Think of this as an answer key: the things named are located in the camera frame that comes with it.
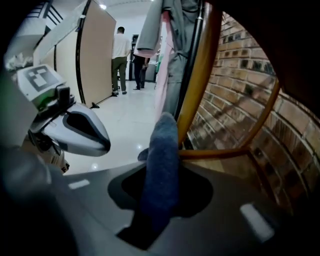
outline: brick wall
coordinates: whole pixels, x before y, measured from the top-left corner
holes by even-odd
[[[188,132],[193,147],[237,148],[261,115],[275,80],[275,71],[255,39],[225,14],[210,80]],[[291,213],[304,206],[320,174],[319,127],[306,107],[281,91],[250,145],[277,202]],[[222,165],[237,175],[236,164],[223,161]],[[243,173],[246,164],[240,165]]]

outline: white tile floor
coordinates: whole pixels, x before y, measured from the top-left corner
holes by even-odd
[[[138,154],[149,146],[155,126],[155,84],[145,83],[140,91],[127,81],[127,94],[110,97],[94,109],[109,135],[111,149],[100,156],[65,153],[70,164],[66,175],[99,171],[137,162]]]

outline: pink cloth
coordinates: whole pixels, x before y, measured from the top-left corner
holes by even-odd
[[[164,108],[165,100],[166,100],[166,95],[167,95],[167,85],[168,85],[168,64],[169,64],[169,57],[171,54],[175,52],[174,50],[174,43],[172,39],[172,32],[171,32],[171,26],[170,26],[170,16],[169,12],[165,11],[162,14],[162,22],[165,23],[165,28],[167,32],[166,36],[166,46],[165,46],[165,51],[164,55],[161,61],[161,65],[159,68],[159,72],[157,75],[157,82],[156,82],[156,89],[155,89],[155,121],[158,121],[162,109]],[[133,54],[145,57],[145,58],[151,58],[154,56],[157,51],[160,48],[160,35],[159,35],[159,41],[157,43],[157,47],[155,50],[137,50],[136,48],[134,49]]]

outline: man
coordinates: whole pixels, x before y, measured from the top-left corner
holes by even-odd
[[[145,76],[146,76],[146,70],[148,67],[149,63],[149,58],[141,57],[134,55],[134,78],[135,78],[135,83],[136,83],[136,88],[134,90],[140,90],[140,83],[143,81],[143,87],[145,87]]]
[[[127,68],[127,56],[131,52],[131,42],[124,36],[125,28],[123,26],[118,27],[117,33],[114,35],[113,48],[112,48],[112,61],[111,61],[111,73],[112,73],[112,96],[117,96],[118,93],[118,70],[120,75],[120,84],[122,94],[127,94],[126,91],[126,68]]]

